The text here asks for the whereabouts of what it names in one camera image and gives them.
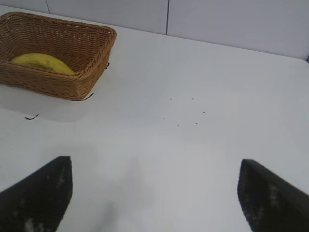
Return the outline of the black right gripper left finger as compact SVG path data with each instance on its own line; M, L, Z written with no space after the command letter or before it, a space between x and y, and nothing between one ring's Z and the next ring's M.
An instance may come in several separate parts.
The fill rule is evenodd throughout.
M72 193L71 159L59 156L0 193L0 230L57 231Z

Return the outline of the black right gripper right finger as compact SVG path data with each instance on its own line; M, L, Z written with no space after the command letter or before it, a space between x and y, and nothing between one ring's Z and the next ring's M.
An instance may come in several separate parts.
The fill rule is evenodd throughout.
M253 232L307 232L309 196L253 159L243 159L237 194Z

